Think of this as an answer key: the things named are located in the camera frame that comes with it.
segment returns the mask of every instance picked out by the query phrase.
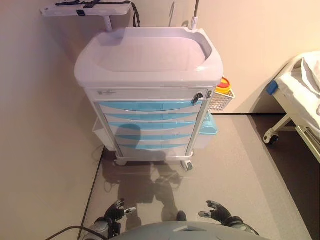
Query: gray floor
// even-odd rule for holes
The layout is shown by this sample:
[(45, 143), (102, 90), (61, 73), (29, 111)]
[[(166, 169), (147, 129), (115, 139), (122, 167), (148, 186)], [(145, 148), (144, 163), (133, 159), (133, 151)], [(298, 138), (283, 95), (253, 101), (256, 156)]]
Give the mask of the gray floor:
[[(253, 116), (261, 137), (283, 116)], [(320, 239), (320, 164), (296, 131), (281, 132), (269, 146), (272, 156), (312, 239)]]
[(307, 240), (310, 234), (278, 168), (247, 116), (216, 116), (219, 132), (205, 149), (194, 151), (194, 169), (179, 163), (113, 164), (104, 152), (85, 218), (89, 227), (118, 198), (137, 213), (124, 217), (122, 231), (174, 221), (178, 210), (189, 221), (217, 223), (198, 216), (214, 200), (272, 240)]

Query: white bed sheet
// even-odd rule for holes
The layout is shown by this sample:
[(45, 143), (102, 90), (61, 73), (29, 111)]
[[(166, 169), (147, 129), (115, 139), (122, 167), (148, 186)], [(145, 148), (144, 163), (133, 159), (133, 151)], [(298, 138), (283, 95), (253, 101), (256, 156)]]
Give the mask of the white bed sheet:
[(281, 92), (320, 139), (320, 54), (303, 58), (301, 65), (276, 79)]

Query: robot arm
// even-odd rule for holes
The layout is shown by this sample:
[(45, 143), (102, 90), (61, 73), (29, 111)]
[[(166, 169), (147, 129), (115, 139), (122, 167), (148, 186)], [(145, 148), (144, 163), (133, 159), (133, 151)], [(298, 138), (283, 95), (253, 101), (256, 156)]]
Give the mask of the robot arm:
[[(121, 224), (117, 221), (122, 219), (125, 214), (130, 214), (136, 210), (135, 207), (124, 209), (125, 200), (122, 198), (112, 204), (105, 212), (104, 216), (99, 217), (95, 223), (90, 227), (91, 230), (98, 234), (110, 239), (118, 236), (121, 232)], [(87, 234), (83, 238), (84, 240), (101, 240), (100, 237), (93, 235), (92, 233)]]
[(210, 212), (200, 211), (199, 216), (203, 218), (212, 218), (221, 223), (223, 226), (242, 230), (249, 233), (259, 235), (251, 226), (245, 224), (244, 221), (238, 216), (232, 216), (230, 212), (222, 206), (220, 203), (215, 201), (206, 201), (209, 208), (213, 208)]

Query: black strap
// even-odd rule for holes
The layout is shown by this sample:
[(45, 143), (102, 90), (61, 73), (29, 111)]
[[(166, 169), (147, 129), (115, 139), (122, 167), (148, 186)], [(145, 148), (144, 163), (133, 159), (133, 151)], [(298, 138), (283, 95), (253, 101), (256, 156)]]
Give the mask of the black strap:
[(105, 1), (101, 1), (101, 0), (93, 0), (90, 2), (87, 1), (79, 1), (79, 0), (75, 0), (75, 1), (65, 1), (65, 2), (57, 2), (55, 5), (56, 6), (74, 6), (74, 5), (84, 5), (84, 9), (92, 9), (95, 5), (105, 5), (105, 4), (130, 4), (132, 5), (132, 9), (133, 9), (133, 26), (134, 27), (140, 27), (140, 16), (139, 16), (139, 12), (137, 9), (137, 6), (129, 1), (114, 1), (114, 2), (105, 2)]
[(92, 2), (86, 4), (84, 9), (92, 9), (96, 4), (98, 4), (101, 0), (93, 0)]

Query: bed wheel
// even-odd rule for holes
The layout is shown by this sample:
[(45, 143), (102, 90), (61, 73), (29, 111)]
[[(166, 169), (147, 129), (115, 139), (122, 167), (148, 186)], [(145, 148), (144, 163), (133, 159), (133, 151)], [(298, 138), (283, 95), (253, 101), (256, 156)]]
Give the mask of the bed wheel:
[(275, 132), (272, 131), (272, 129), (269, 129), (264, 137), (263, 137), (263, 142), (266, 144), (266, 145), (272, 145), (274, 144), (276, 141), (278, 141), (278, 134), (276, 134)]

